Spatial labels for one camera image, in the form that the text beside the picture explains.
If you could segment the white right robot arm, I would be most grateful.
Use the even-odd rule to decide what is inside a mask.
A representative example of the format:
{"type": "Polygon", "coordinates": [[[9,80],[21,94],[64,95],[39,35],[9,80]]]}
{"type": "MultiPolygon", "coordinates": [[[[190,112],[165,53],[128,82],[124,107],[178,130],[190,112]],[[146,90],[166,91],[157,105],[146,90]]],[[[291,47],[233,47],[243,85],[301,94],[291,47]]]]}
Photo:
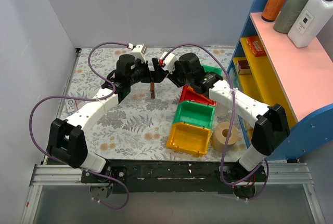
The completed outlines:
{"type": "Polygon", "coordinates": [[[285,109],[275,104],[259,102],[233,88],[215,72],[207,72],[194,53],[179,58],[164,53],[161,59],[152,60],[158,78],[168,78],[177,87],[190,86],[196,93],[232,109],[253,128],[251,146],[238,160],[236,177],[247,181],[254,168],[290,135],[285,109]]]}

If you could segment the clear glass tray brown handles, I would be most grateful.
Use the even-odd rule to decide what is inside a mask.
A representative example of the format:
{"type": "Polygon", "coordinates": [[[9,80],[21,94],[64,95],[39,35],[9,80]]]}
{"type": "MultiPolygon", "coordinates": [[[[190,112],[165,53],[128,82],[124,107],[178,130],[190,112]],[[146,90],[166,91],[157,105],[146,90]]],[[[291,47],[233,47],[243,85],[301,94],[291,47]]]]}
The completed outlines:
{"type": "Polygon", "coordinates": [[[131,86],[130,97],[132,100],[155,99],[155,84],[137,83],[131,86]]]}

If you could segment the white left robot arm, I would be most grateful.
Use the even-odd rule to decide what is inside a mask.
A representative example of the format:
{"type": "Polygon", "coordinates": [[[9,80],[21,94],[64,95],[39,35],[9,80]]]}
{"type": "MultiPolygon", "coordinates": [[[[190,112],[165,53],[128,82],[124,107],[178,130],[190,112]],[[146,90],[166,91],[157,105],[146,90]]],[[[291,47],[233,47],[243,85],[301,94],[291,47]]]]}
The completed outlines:
{"type": "Polygon", "coordinates": [[[134,52],[121,55],[116,69],[107,79],[114,83],[115,88],[105,82],[94,96],[94,101],[88,102],[65,120],[57,118],[52,122],[47,146],[47,152],[52,157],[72,168],[92,170],[99,182],[106,182],[111,170],[105,166],[104,158],[88,150],[85,135],[105,113],[123,101],[132,85],[141,81],[150,82],[145,55],[134,52]]]}

